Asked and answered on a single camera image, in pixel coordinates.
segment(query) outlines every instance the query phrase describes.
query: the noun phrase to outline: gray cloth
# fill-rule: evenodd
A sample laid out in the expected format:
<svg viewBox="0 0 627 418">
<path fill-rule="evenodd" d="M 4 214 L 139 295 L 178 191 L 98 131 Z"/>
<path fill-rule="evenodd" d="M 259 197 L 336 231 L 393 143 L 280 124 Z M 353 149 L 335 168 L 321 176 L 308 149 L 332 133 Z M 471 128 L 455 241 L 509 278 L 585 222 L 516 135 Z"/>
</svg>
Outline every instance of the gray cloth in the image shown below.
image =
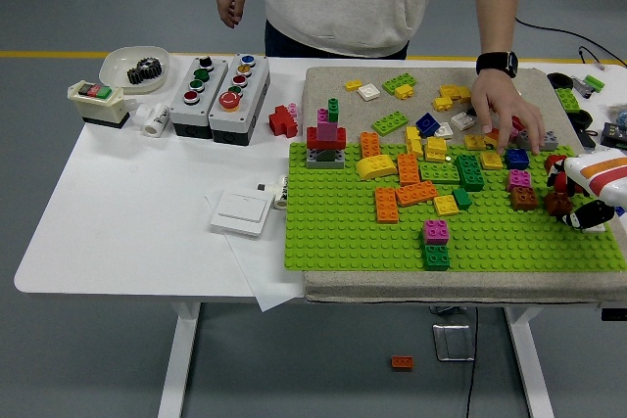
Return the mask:
<svg viewBox="0 0 627 418">
<path fill-rule="evenodd" d="M 417 80 L 414 97 L 401 101 L 382 88 L 383 82 L 408 72 Z M 470 87 L 472 69 L 378 69 L 312 68 L 303 90 L 304 126 L 316 124 L 316 111 L 329 98 L 340 103 L 340 125 L 347 129 L 349 142 L 359 142 L 359 134 L 381 117 L 401 111 L 410 122 L 431 113 L 440 122 L 460 113 L 459 105 L 449 112 L 435 112 L 431 105 L 440 85 Z M 373 83 L 381 96 L 365 102 L 357 92 L 347 92 L 344 83 L 359 79 Z M 547 130 L 560 145 L 583 153 L 566 114 L 539 70 L 521 70 L 514 85 L 523 98 L 539 106 Z M 466 131 L 480 133 L 478 126 Z M 462 144 L 463 134 L 454 129 L 452 143 Z M 382 137 L 382 143 L 405 143 L 403 131 Z M 627 237 L 615 217 L 610 226 L 622 251 L 627 254 Z M 627 302 L 627 272 L 599 273 L 509 273 L 509 272 L 379 272 L 305 271 L 305 297 L 312 302 L 441 302 L 441 303 L 597 303 Z"/>
</svg>

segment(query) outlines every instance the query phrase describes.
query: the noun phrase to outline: green baseplate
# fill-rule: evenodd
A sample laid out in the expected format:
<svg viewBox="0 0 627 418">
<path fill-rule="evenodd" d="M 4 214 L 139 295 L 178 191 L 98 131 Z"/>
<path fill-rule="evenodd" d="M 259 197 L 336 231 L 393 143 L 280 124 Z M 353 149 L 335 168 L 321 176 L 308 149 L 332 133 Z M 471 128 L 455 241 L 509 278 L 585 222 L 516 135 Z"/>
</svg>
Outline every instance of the green baseplate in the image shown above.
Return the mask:
<svg viewBox="0 0 627 418">
<path fill-rule="evenodd" d="M 396 161 L 404 145 L 381 145 Z M 451 162 L 460 154 L 479 155 L 463 146 L 449 146 Z M 285 242 L 285 267 L 293 270 L 424 271 L 422 223 L 445 219 L 451 240 L 447 248 L 450 271 L 623 271 L 625 259 L 609 227 L 584 234 L 559 223 L 544 209 L 547 174 L 544 161 L 551 154 L 573 156 L 569 147 L 539 156 L 529 155 L 528 171 L 539 200 L 533 211 L 515 211 L 506 190 L 507 169 L 482 170 L 486 185 L 469 193 L 472 206 L 453 216 L 439 217 L 433 202 L 399 207 L 398 224 L 378 224 L 374 188 L 399 187 L 399 176 L 361 181 L 356 163 L 358 144 L 348 144 L 343 170 L 307 169 L 307 146 L 290 146 L 290 169 Z M 440 196 L 457 185 L 436 184 Z M 589 198 L 576 195 L 580 207 Z"/>
</svg>

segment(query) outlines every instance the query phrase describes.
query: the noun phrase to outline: smartwatch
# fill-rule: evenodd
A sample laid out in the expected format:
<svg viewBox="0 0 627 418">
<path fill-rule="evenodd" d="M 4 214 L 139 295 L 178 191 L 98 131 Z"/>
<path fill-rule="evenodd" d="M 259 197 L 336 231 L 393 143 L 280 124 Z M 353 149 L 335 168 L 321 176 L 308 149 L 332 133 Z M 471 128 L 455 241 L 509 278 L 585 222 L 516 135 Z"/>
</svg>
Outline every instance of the smartwatch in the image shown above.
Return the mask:
<svg viewBox="0 0 627 418">
<path fill-rule="evenodd" d="M 483 69 L 502 70 L 511 78 L 514 78 L 518 73 L 518 58 L 511 51 L 484 53 L 477 58 L 477 73 Z"/>
</svg>

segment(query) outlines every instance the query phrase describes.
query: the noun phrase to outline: table leg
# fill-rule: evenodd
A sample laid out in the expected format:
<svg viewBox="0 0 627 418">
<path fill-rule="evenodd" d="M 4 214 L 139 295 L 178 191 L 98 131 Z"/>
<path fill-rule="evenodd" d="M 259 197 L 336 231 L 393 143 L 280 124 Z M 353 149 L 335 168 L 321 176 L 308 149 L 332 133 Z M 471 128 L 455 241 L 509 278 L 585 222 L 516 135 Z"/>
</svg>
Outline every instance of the table leg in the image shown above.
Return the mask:
<svg viewBox="0 0 627 418">
<path fill-rule="evenodd" d="M 531 418 L 554 418 L 540 359 L 533 343 L 529 322 L 541 307 L 506 307 L 507 324 L 518 360 L 522 385 Z"/>
<path fill-rule="evenodd" d="M 159 406 L 159 418 L 179 418 L 185 399 L 189 362 L 196 338 L 199 302 L 173 302 L 178 314 L 176 330 L 169 354 L 168 373 Z"/>
</svg>

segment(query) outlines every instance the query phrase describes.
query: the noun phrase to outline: jeans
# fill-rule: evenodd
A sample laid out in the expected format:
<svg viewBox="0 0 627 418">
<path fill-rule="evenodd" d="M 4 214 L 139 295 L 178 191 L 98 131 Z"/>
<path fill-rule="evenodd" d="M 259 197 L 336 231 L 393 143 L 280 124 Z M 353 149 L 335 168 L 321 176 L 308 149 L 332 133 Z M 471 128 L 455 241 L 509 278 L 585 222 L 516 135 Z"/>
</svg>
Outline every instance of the jeans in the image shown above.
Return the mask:
<svg viewBox="0 0 627 418">
<path fill-rule="evenodd" d="M 400 59 L 404 60 L 408 56 L 408 42 L 398 53 L 384 58 L 369 59 Z M 265 21 L 265 55 L 276 58 L 317 58 L 317 59 L 363 59 L 352 56 L 342 56 L 340 54 L 327 53 L 319 49 L 306 46 L 292 38 L 285 36 L 278 29 Z"/>
</svg>

